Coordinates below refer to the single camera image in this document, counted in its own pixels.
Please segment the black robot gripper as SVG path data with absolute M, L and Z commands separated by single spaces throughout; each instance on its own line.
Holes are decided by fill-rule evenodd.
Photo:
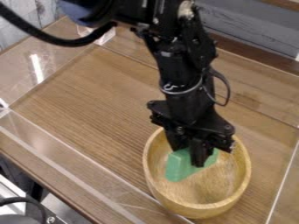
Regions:
M 165 99 L 149 101 L 150 122 L 162 127 L 173 151 L 190 149 L 190 164 L 198 168 L 213 148 L 231 152 L 235 128 L 217 114 L 207 88 L 165 92 Z

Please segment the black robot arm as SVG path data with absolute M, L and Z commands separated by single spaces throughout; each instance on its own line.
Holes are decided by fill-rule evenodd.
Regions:
M 164 94 L 149 101 L 152 123 L 161 126 L 173 151 L 186 149 L 190 165 L 203 167 L 212 152 L 229 152 L 235 128 L 215 107 L 213 80 L 225 77 L 212 68 L 216 41 L 201 24 L 193 0 L 58 0 L 65 15 L 80 25 L 110 21 L 132 26 L 153 56 Z

